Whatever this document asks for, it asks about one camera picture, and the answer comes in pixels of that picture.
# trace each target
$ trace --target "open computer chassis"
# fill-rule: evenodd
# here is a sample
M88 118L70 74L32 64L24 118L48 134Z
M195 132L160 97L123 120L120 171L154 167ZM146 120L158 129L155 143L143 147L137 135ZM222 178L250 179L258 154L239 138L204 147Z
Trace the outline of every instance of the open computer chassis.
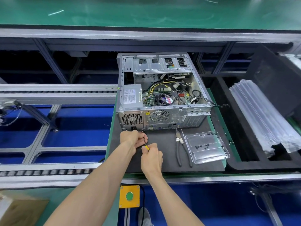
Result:
M212 108L187 53L118 54L116 113L123 130L197 127Z

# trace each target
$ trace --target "person's left hand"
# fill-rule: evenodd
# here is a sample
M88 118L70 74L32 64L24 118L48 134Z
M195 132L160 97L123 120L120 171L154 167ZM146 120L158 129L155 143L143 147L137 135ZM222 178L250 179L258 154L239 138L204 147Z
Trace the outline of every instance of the person's left hand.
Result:
M143 137L145 138L145 142L147 143L148 137L145 133L139 133L137 130L131 132L123 131L120 133L120 143L130 141L132 145L131 148L133 150L133 154L135 154L136 148L145 144Z

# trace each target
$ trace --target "green button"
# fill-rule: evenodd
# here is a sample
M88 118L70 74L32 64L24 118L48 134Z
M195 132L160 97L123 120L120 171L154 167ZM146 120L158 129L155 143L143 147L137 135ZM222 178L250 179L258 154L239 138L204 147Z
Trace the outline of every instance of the green button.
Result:
M126 194L126 199L127 199L128 201L133 200L133 197L134 197L134 195L133 195L132 192L128 192L128 193Z

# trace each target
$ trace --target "brown cardboard box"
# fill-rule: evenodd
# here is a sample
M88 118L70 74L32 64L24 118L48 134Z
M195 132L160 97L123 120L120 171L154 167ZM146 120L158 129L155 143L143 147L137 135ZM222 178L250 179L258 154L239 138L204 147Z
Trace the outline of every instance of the brown cardboard box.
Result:
M22 193L0 193L0 226L35 226L49 200Z

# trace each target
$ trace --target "plastic packaging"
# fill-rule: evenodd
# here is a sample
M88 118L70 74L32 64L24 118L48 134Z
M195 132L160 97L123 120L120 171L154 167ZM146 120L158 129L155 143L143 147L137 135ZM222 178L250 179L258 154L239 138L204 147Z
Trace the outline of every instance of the plastic packaging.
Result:
M251 80L241 80L230 91L268 157L273 145L282 144L288 153L301 149L301 136Z
M217 131L189 134L185 136L185 141L194 164L230 157Z

